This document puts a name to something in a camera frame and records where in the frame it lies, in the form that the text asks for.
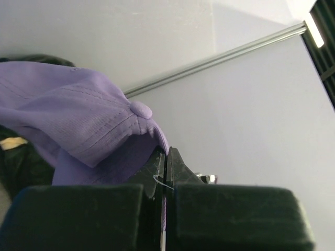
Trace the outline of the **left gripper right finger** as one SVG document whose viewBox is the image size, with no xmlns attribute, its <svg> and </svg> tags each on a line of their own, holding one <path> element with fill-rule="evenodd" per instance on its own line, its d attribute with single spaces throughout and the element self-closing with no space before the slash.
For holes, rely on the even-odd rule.
<svg viewBox="0 0 335 251">
<path fill-rule="evenodd" d="M 174 188 L 178 183 L 202 184 L 202 181 L 186 166 L 177 148 L 170 147 L 166 163 L 166 184 Z"/>
</svg>

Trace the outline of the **purple LA cap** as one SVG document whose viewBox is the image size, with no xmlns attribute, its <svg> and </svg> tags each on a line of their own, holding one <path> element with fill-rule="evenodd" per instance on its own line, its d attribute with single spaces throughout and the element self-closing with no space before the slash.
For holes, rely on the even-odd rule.
<svg viewBox="0 0 335 251">
<path fill-rule="evenodd" d="M 33 144 L 54 168 L 55 186 L 118 185 L 156 147 L 169 151 L 148 106 L 84 68 L 1 63 L 1 125 Z"/>
</svg>

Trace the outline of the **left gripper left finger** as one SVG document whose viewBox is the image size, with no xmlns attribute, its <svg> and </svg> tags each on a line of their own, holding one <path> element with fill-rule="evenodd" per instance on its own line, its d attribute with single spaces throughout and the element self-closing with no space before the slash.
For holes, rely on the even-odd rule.
<svg viewBox="0 0 335 251">
<path fill-rule="evenodd" d="M 125 196 L 135 198 L 143 194 L 150 200 L 161 199 L 162 188 L 157 179 L 163 173 L 164 161 L 165 153 L 157 146 L 144 166 L 126 181 Z"/>
</svg>

